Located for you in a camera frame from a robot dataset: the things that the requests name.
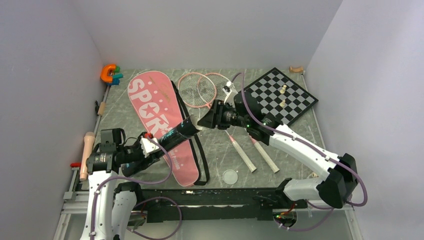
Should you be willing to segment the black shuttlecock tube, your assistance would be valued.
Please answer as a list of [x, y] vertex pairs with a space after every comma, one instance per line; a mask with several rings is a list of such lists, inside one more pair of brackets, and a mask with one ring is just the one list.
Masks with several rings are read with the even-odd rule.
[[[202, 130], [202, 127], [198, 125], [198, 121], [199, 118], [197, 116], [190, 115], [161, 138], [159, 138], [157, 143], [161, 145], [170, 155], [171, 150], [184, 143], [185, 141], [191, 139]], [[146, 170], [153, 163], [158, 162], [161, 157], [165, 156], [165, 153], [159, 149], [158, 151], [150, 154], [148, 157], [144, 157], [142, 149], [143, 147], [139, 147], [137, 150], [135, 150], [136, 153], [140, 153], [140, 156], [137, 156], [135, 161], [121, 165], [121, 171], [125, 177], [130, 177], [143, 170]]]

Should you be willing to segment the clear tube lid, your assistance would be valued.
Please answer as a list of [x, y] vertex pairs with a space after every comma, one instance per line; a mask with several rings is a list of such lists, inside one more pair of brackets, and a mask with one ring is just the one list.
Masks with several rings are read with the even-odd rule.
[[228, 169], [222, 174], [223, 181], [228, 185], [234, 185], [238, 181], [238, 174], [233, 169]]

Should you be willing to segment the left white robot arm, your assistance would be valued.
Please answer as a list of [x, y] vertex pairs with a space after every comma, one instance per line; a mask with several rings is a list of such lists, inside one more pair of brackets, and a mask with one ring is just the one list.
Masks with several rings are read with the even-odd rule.
[[89, 196], [82, 240], [124, 239], [132, 210], [144, 203], [139, 183], [117, 183], [119, 170], [131, 162], [149, 166], [160, 150], [158, 141], [145, 132], [133, 145], [124, 143], [122, 128], [101, 130], [100, 143], [86, 161]]

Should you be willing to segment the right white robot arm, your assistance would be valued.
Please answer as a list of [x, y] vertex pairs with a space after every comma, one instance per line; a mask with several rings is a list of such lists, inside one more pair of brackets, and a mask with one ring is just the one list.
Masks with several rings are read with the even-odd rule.
[[317, 174], [315, 179], [285, 179], [275, 194], [276, 203], [287, 208], [298, 200], [322, 200], [336, 209], [350, 203], [359, 183], [355, 158], [327, 151], [295, 133], [271, 113], [263, 113], [249, 93], [238, 93], [234, 104], [214, 100], [197, 122], [209, 129], [241, 127], [256, 141], [282, 150]]

